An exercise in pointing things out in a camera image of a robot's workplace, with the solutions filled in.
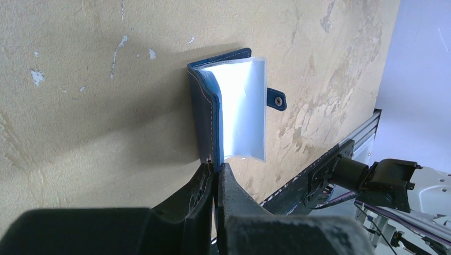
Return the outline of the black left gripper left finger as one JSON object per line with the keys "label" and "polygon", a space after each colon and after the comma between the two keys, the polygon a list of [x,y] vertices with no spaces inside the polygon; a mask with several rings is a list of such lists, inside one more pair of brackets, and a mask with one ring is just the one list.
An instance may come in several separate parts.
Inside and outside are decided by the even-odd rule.
{"label": "black left gripper left finger", "polygon": [[1,238],[1,254],[208,254],[211,164],[153,208],[35,209]]}

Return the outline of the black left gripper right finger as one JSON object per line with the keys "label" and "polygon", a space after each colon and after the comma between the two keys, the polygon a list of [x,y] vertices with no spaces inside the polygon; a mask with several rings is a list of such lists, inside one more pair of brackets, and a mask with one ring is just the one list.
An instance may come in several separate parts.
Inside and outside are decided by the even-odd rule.
{"label": "black left gripper right finger", "polygon": [[219,254],[374,254],[363,227],[341,216],[274,215],[220,166],[217,194]]}

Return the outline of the blue leather card holder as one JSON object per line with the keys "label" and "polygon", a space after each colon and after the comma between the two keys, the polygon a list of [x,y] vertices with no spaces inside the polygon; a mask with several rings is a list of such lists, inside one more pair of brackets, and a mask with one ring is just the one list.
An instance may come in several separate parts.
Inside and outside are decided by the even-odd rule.
{"label": "blue leather card holder", "polygon": [[230,157],[264,162],[266,110],[287,109],[267,85],[266,58],[242,48],[187,65],[199,156],[215,172]]}

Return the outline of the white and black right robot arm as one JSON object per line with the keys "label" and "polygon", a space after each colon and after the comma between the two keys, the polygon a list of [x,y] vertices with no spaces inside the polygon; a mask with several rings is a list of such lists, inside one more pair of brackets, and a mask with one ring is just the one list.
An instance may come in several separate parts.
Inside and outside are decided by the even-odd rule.
{"label": "white and black right robot arm", "polygon": [[373,243],[413,254],[450,254],[450,174],[414,161],[352,158],[354,141],[338,144],[308,175],[305,207],[320,210],[353,200],[373,224]]}

